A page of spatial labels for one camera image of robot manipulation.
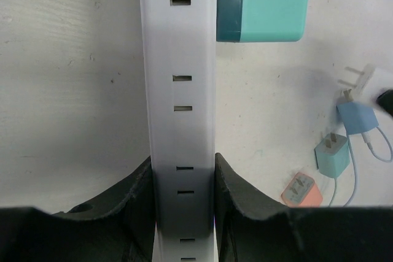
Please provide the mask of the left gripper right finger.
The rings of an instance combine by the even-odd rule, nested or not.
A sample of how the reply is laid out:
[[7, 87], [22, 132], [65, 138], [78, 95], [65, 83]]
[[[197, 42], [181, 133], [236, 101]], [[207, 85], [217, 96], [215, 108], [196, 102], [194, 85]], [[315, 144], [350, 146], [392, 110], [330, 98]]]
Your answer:
[[215, 155], [219, 261], [392, 261], [391, 207], [291, 208]]

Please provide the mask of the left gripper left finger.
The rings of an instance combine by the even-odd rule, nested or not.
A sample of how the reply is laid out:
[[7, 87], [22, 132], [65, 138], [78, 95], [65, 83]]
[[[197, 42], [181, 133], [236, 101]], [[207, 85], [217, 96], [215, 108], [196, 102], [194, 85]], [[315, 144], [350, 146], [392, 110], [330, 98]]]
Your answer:
[[68, 212], [1, 209], [1, 261], [152, 261], [151, 160]]

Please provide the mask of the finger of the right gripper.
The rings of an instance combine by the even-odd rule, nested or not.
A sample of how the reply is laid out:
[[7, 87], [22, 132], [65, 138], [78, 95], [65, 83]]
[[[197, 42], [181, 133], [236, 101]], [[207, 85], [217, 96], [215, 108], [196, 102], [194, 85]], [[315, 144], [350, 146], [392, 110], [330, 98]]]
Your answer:
[[377, 99], [376, 104], [387, 114], [393, 117], [393, 89], [387, 89], [381, 93]]

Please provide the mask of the white cube charger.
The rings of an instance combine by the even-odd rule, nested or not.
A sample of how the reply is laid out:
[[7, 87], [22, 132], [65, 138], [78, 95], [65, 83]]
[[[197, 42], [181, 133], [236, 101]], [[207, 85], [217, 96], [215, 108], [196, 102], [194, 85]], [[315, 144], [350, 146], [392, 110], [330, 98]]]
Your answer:
[[392, 69], [387, 67], [367, 64], [363, 70], [345, 67], [346, 72], [356, 76], [355, 82], [342, 79], [337, 82], [347, 90], [351, 90], [351, 96], [364, 104], [376, 106], [376, 99], [385, 91], [392, 89]]

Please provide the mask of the blue cube charger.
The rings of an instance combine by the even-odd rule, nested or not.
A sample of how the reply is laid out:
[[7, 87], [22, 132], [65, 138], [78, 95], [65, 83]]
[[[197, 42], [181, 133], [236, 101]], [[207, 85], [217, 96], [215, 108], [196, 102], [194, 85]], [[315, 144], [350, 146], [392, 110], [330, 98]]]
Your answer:
[[348, 135], [366, 133], [379, 126], [374, 109], [355, 101], [351, 90], [343, 91], [337, 109]]

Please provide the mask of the salmon cube charger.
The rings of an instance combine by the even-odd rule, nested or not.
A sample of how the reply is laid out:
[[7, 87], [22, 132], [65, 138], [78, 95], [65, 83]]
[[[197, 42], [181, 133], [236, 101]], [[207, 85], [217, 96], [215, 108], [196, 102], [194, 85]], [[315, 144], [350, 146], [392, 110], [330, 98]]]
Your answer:
[[301, 172], [286, 186], [281, 199], [289, 207], [319, 207], [323, 201], [315, 180]]

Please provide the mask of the teal cube charger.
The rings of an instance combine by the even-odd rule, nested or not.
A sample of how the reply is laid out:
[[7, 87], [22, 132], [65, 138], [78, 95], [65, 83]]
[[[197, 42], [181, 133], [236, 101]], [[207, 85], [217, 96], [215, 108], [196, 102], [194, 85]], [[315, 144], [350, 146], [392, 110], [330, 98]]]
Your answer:
[[314, 149], [319, 172], [329, 178], [337, 179], [348, 167], [348, 138], [335, 133], [326, 135]]

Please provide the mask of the teal cube plug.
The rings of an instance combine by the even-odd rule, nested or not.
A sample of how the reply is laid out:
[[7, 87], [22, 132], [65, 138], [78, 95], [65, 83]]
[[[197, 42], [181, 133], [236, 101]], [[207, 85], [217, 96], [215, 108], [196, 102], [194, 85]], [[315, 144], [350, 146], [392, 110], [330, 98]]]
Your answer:
[[218, 42], [296, 42], [308, 0], [217, 0]]

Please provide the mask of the white power strip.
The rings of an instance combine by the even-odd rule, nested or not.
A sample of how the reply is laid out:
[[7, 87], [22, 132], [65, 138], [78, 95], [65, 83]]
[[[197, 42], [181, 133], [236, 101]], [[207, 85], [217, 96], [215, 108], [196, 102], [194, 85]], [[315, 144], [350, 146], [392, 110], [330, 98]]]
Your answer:
[[140, 0], [162, 261], [214, 260], [217, 0]]

